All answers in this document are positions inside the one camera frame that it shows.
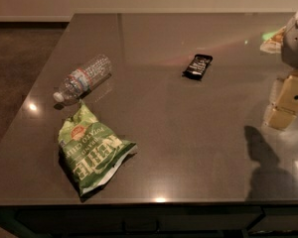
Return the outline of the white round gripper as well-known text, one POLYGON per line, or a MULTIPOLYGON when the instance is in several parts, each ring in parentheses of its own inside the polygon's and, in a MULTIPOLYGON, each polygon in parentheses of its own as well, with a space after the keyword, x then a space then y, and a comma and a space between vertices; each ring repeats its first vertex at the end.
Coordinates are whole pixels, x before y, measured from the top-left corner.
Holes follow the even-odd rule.
MULTIPOLYGON (((286 24, 281 48, 282 61, 298 68, 298 11, 286 24)), ((279 90, 275 106, 268 105, 264 124, 276 130, 285 130, 298 114, 298 75, 278 79, 279 90)))

